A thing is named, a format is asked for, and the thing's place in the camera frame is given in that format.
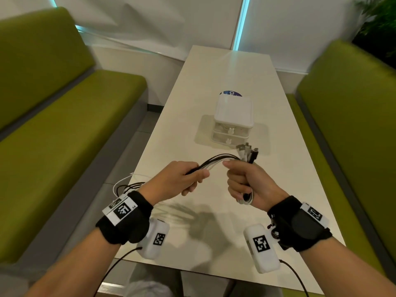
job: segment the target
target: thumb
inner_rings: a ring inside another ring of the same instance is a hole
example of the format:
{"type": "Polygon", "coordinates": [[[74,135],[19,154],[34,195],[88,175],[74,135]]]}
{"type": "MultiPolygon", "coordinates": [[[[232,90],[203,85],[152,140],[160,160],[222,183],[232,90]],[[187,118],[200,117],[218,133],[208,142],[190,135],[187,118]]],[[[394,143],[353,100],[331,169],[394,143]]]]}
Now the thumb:
{"type": "Polygon", "coordinates": [[[202,169],[202,170],[197,170],[194,173],[191,173],[190,175],[186,175],[184,179],[188,183],[194,183],[196,181],[201,181],[205,178],[208,178],[209,175],[210,175],[209,170],[202,169]]]}
{"type": "Polygon", "coordinates": [[[241,160],[225,160],[223,166],[227,169],[233,170],[237,174],[245,175],[250,169],[251,164],[241,160]]]}

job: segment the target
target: blue label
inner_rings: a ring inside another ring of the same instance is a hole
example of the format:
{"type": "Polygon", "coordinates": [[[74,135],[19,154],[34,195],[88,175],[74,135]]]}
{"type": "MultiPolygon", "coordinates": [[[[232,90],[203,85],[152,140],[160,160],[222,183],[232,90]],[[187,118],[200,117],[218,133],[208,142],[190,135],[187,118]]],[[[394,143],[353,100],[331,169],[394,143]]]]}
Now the blue label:
{"type": "Polygon", "coordinates": [[[241,94],[239,94],[239,93],[237,93],[237,92],[234,92],[234,91],[224,91],[223,94],[232,94],[232,95],[234,95],[234,96],[240,96],[240,97],[242,97],[241,94]]]}

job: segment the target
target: tabletop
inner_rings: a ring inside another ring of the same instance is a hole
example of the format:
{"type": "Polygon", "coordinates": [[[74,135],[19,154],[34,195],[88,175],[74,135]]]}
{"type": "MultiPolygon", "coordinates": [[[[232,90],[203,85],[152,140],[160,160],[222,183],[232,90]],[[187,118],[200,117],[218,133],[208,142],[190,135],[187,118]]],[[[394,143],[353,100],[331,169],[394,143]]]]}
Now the tabletop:
{"type": "MultiPolygon", "coordinates": [[[[290,109],[270,56],[193,46],[135,170],[154,176],[172,160],[199,164],[236,150],[210,140],[218,96],[235,91],[250,97],[255,125],[248,142],[259,148],[256,163],[289,194],[306,201],[329,219],[334,237],[344,244],[333,212],[290,109]]],[[[270,224],[263,211],[241,205],[227,191],[226,168],[219,164],[211,176],[186,197],[181,195],[154,207],[152,217],[170,224],[161,255],[146,260],[133,252],[125,259],[171,268],[302,290],[285,265],[259,274],[243,230],[270,224]]],[[[131,183],[139,181],[134,175],[131,183]]],[[[135,245],[122,246],[120,258],[135,245]]],[[[275,246],[278,257],[300,275],[307,290],[322,293],[300,255],[275,246]]]]}

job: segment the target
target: white lid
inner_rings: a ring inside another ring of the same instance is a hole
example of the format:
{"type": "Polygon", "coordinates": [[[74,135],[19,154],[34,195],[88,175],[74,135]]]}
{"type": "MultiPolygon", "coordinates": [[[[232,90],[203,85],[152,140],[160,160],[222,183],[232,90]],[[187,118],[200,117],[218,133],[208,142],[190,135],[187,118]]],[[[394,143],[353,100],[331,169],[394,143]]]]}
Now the white lid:
{"type": "Polygon", "coordinates": [[[254,125],[253,102],[249,97],[221,94],[217,101],[215,121],[252,128],[254,125]]]}

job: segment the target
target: person's left hand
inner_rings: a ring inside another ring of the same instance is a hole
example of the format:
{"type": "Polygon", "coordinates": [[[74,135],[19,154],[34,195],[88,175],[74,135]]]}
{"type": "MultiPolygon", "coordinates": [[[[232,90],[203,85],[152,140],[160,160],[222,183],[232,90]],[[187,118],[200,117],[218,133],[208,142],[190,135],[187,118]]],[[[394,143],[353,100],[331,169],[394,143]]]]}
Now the person's left hand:
{"type": "Polygon", "coordinates": [[[198,166],[198,163],[193,161],[172,161],[138,191],[153,206],[180,193],[185,196],[194,191],[198,183],[209,177],[207,169],[186,175],[188,171],[198,166]]]}

